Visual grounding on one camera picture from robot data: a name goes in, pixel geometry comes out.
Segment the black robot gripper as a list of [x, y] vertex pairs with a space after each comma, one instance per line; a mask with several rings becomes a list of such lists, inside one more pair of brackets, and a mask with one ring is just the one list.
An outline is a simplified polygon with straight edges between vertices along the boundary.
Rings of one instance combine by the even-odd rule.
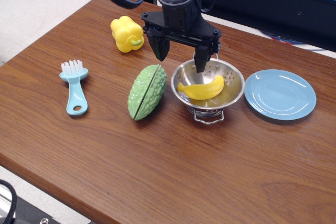
[[161, 11], [144, 12], [144, 32], [159, 61], [164, 61], [170, 50], [170, 41], [195, 48], [196, 72], [202, 73], [207, 62], [220, 49], [221, 31], [205, 21], [200, 0], [159, 0]]

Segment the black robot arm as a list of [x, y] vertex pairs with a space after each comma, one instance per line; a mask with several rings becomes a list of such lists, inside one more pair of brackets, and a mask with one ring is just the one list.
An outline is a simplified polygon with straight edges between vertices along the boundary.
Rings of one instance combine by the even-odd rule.
[[144, 12], [144, 33], [158, 58], [163, 61], [169, 53], [170, 42], [194, 47], [196, 71], [205, 70], [211, 56], [220, 49], [221, 31], [202, 17], [201, 0], [159, 0], [162, 10]]

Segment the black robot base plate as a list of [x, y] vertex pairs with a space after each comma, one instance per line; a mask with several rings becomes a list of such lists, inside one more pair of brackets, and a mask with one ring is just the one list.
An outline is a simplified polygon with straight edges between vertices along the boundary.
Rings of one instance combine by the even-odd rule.
[[17, 197], [11, 223], [94, 223], [62, 203], [40, 209]]

